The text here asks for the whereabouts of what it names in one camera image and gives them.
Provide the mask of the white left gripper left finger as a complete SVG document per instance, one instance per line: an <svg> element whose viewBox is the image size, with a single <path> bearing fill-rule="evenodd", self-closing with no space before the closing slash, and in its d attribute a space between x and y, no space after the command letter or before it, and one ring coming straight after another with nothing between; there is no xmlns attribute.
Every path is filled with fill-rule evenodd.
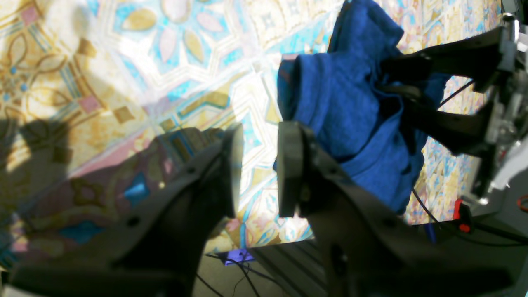
<svg viewBox="0 0 528 297"><path fill-rule="evenodd" d="M243 126L232 124L153 198L77 250L22 263L9 292L36 297L190 297L210 235L235 218Z"/></svg>

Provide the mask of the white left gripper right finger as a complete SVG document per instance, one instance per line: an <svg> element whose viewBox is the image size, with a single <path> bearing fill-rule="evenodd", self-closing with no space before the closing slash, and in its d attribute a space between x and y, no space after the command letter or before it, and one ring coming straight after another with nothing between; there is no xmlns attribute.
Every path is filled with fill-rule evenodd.
<svg viewBox="0 0 528 297"><path fill-rule="evenodd" d="M330 297L486 297L513 283L507 269L450 255L417 235L298 122L279 124L277 170L279 214L308 220Z"/></svg>

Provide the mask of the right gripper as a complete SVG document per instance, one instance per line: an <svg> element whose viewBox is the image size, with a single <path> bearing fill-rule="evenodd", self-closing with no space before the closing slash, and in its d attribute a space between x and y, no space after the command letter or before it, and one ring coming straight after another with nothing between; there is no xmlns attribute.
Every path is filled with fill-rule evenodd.
<svg viewBox="0 0 528 297"><path fill-rule="evenodd" d="M430 98L414 86L379 88L402 96L401 124L409 137L419 130L455 156L482 157L470 190L477 205L490 205L494 191L509 187L527 169L527 26L517 12L503 13L498 28L386 59L381 69L402 82L441 73L472 79L474 92L493 86L487 103L473 115L433 109Z"/></svg>

